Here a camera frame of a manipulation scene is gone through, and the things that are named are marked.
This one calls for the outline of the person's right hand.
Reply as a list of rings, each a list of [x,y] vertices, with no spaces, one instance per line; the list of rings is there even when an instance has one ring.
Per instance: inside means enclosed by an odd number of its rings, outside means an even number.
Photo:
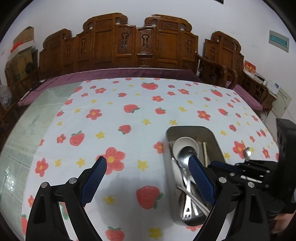
[[[285,231],[288,227],[289,223],[291,222],[294,213],[280,213],[274,218],[274,227],[271,229],[271,234],[280,235]]]

